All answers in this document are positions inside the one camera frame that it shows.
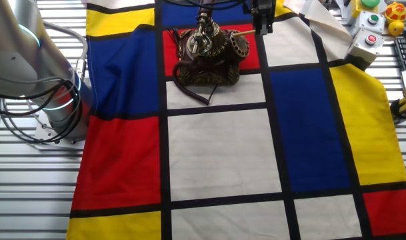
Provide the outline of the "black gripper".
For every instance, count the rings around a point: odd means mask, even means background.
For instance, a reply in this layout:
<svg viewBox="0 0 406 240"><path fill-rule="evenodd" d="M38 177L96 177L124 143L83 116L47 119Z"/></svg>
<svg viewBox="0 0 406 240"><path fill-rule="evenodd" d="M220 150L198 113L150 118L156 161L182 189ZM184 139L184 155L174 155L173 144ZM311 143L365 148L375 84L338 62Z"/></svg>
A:
<svg viewBox="0 0 406 240"><path fill-rule="evenodd" d="M255 32L260 33L260 35L272 33L275 18L275 0L250 0L249 6Z"/></svg>

